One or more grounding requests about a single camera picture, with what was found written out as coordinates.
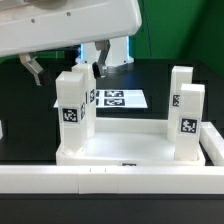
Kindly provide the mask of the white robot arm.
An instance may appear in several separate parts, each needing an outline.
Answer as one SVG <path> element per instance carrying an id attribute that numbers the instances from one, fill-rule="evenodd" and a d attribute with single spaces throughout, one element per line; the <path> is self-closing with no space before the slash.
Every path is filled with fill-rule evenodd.
<path id="1" fill-rule="evenodd" d="M 45 86 L 50 76 L 36 52 L 93 42 L 100 52 L 93 72 L 103 77 L 110 41 L 136 34 L 141 24 L 138 0 L 0 0 L 0 58 L 17 55 Z"/>

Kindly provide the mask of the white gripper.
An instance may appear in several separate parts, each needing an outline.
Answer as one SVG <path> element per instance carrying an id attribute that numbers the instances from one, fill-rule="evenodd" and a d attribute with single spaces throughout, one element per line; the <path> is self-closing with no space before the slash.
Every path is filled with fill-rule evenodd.
<path id="1" fill-rule="evenodd" d="M 28 52 L 97 41 L 92 70 L 103 78 L 109 39 L 132 36 L 141 24 L 138 0 L 0 0 L 0 56 L 20 54 L 36 85 L 47 86 L 49 72 Z"/>

